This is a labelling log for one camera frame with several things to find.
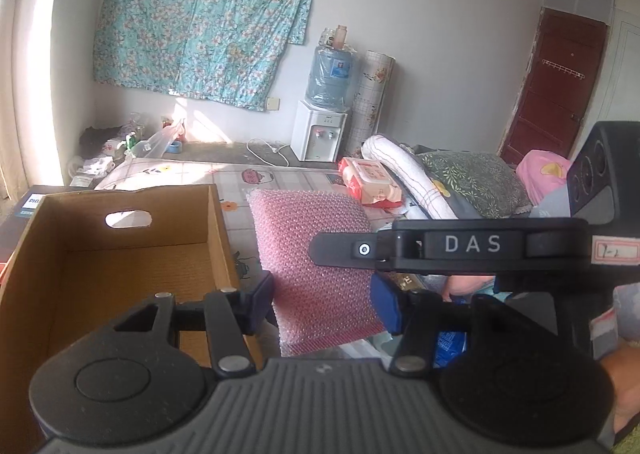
pink pillow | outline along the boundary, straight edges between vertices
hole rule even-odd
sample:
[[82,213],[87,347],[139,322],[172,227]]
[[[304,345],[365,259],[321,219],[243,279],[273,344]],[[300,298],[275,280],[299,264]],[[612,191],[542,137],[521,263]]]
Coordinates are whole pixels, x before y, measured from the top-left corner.
[[566,184],[571,162],[548,150],[530,150],[516,169],[524,183],[529,199],[538,205],[558,187]]
[[316,266],[308,256],[319,232],[370,232],[356,200],[332,192],[259,189],[248,200],[260,262],[276,283],[273,309],[284,357],[384,331],[371,307],[372,271]]

blue gripper pad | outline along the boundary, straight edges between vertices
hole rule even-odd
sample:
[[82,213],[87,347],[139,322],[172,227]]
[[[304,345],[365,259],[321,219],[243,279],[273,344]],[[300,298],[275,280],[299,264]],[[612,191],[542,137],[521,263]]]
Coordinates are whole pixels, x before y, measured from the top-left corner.
[[382,274],[374,272],[371,275],[371,305],[392,335],[404,331],[402,308],[405,297],[406,294]]
[[271,310],[273,292],[275,290],[275,283],[271,272],[264,271],[262,274],[263,278],[260,284],[251,292],[249,328],[254,332],[257,331],[260,323]]

box handle hole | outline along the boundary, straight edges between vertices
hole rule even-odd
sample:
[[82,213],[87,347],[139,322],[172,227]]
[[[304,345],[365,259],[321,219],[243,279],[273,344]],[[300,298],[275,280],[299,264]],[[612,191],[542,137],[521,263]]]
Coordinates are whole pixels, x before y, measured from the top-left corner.
[[144,210],[129,210],[107,214],[104,222],[111,228],[141,228],[151,225],[151,214]]

label sticker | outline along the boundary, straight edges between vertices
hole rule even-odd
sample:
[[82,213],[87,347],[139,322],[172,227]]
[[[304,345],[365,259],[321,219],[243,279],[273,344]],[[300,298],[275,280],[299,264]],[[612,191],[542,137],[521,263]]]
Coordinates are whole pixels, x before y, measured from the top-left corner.
[[36,209],[38,208],[38,203],[42,198],[44,198],[44,194],[31,194],[31,196],[29,196],[29,199],[27,199],[26,203],[22,205],[22,208]]
[[591,243],[592,264],[640,265],[640,240],[594,236]]
[[348,79],[351,64],[345,60],[334,59],[331,64],[331,76],[334,79]]

green patterned pillow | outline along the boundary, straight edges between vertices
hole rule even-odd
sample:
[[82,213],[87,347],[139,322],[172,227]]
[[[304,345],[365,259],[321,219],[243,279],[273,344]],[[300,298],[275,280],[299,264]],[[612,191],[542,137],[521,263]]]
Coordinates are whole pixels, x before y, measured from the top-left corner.
[[427,176],[464,196],[483,218],[506,218],[532,208],[520,179],[495,154],[437,150],[416,156]]

